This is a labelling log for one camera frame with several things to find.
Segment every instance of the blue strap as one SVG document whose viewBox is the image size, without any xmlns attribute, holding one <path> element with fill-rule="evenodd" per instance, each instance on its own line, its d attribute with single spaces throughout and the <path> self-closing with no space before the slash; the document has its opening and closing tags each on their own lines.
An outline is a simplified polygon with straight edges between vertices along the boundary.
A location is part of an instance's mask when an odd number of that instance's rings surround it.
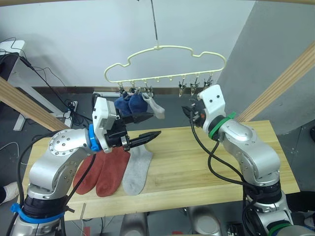
<svg viewBox="0 0 315 236">
<path fill-rule="evenodd" d="M 95 139 L 95 136 L 94 136 L 94 127 L 93 127 L 93 124 L 90 124 L 89 125 L 89 138 L 90 138 L 90 141 L 91 141 L 91 150 L 93 151 L 100 151 L 100 147 Z"/>
<path fill-rule="evenodd" d="M 58 214 L 58 215 L 55 215 L 55 216 L 52 216 L 52 217 L 49 217 L 49 218 L 44 218 L 44 219 L 35 219 L 35 218 L 31 218 L 31 217 L 28 217 L 27 215 L 24 214 L 24 212 L 21 210 L 20 208 L 20 205 L 17 204 L 17 203 L 14 203 L 12 206 L 11 206 L 11 211 L 12 212 L 17 212 L 19 213 L 20 217 L 25 220 L 26 222 L 28 223 L 32 223 L 32 224 L 43 224 L 43 223 L 48 223 L 48 222 L 51 222 L 51 221 L 54 221 L 54 220 L 57 220 L 61 217 L 64 216 L 64 212 Z"/>
</svg>

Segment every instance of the clothes hanger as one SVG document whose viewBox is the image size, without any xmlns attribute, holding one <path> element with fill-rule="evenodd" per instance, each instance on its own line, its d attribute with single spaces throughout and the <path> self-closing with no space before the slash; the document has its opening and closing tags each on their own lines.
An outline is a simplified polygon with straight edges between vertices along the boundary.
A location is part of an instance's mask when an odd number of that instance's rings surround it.
<svg viewBox="0 0 315 236">
<path fill-rule="evenodd" d="M 168 78 L 169 81 L 172 81 L 174 77 L 182 77 L 184 78 L 185 76 L 188 76 L 188 75 L 195 75 L 195 76 L 199 76 L 199 75 L 202 75 L 202 74 L 206 74 L 206 73 L 209 73 L 210 75 L 212 75 L 214 72 L 219 72 L 219 71 L 222 71 L 224 68 L 225 68 L 225 65 L 226 65 L 226 59 L 224 56 L 222 56 L 221 54 L 219 53 L 214 53 L 214 52 L 208 52 L 208 51 L 204 51 L 202 52 L 201 54 L 197 55 L 193 52 L 193 49 L 192 48 L 189 48 L 189 47 L 184 47 L 184 46 L 177 46 L 177 45 L 159 45 L 158 43 L 158 33 L 157 33 L 157 26 L 156 26 L 156 19 L 155 19 L 155 13 L 154 13 L 154 7 L 153 7 L 153 0 L 151 0 L 151 7 L 152 7 L 152 16 L 153 16 L 153 22 L 154 22 L 154 29 L 155 29 L 155 36 L 156 36 L 156 43 L 157 45 L 153 48 L 148 48 L 148 49 L 145 49 L 145 50 L 142 50 L 140 52 L 137 52 L 137 53 L 134 53 L 132 55 L 130 55 L 128 58 L 127 58 L 127 61 L 128 63 L 127 64 L 121 64 L 121 63 L 115 63 L 113 65 L 110 65 L 109 67 L 107 67 L 104 71 L 104 77 L 105 79 L 110 82 L 110 83 L 118 83 L 119 85 L 122 85 L 122 83 L 124 82 L 131 82 L 131 83 L 134 83 L 136 81 L 143 81 L 144 83 L 147 82 L 147 80 L 156 80 L 157 82 L 160 82 L 160 79 L 165 79 L 165 78 Z M 127 80 L 117 80 L 117 81 L 112 81 L 108 78 L 107 76 L 107 72 L 112 69 L 113 67 L 115 66 L 121 66 L 121 67 L 127 67 L 127 66 L 130 66 L 131 65 L 131 59 L 137 55 L 140 55 L 140 54 L 143 54 L 143 53 L 147 53 L 147 52 L 150 52 L 150 51 L 155 51 L 155 50 L 162 50 L 162 49 L 166 49 L 166 48 L 176 48 L 176 49 L 183 49 L 183 50 L 188 50 L 190 51 L 190 55 L 192 57 L 195 57 L 195 58 L 200 58 L 202 57 L 203 55 L 214 55 L 214 56 L 217 56 L 217 57 L 220 57 L 223 61 L 223 67 L 222 68 L 219 68 L 219 69 L 214 69 L 214 70 L 205 70 L 205 71 L 196 71 L 196 72 L 190 72 L 190 73 L 182 73 L 182 74 L 173 74 L 173 75 L 163 75 L 163 76 L 153 76 L 153 77 L 145 77 L 145 78 L 136 78 L 136 79 L 127 79 Z"/>
</svg>

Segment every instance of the wooden tabletop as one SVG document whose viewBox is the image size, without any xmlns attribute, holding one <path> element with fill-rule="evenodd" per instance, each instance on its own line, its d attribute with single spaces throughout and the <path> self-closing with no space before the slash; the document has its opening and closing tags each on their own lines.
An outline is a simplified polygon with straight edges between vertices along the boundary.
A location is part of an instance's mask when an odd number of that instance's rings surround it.
<svg viewBox="0 0 315 236">
<path fill-rule="evenodd" d="M 282 190 L 285 193 L 298 192 L 298 185 L 270 122 L 252 121 L 244 124 L 253 127 L 260 139 L 269 144 L 279 155 Z M 112 196 L 105 198 L 98 197 L 95 188 L 85 195 L 74 194 L 68 205 L 75 210 L 75 213 L 67 212 L 65 220 L 224 203 L 242 199 L 241 186 L 220 180 L 210 173 L 207 166 L 208 155 L 195 141 L 190 127 L 154 130 L 161 130 L 162 133 L 146 144 L 147 149 L 153 153 L 153 159 L 141 194 L 127 196 L 122 185 Z M 129 131 L 128 133 L 131 138 L 135 138 L 139 134 L 154 130 Z M 215 142 L 211 141 L 202 129 L 198 128 L 196 131 L 203 144 L 211 149 Z M 31 150 L 23 179 L 25 193 L 30 168 L 46 151 L 49 139 L 38 141 Z M 236 159 L 228 154 L 222 145 L 219 145 L 216 155 L 239 169 Z M 214 170 L 219 174 L 239 179 L 225 165 L 216 160 L 212 162 Z"/>
</svg>

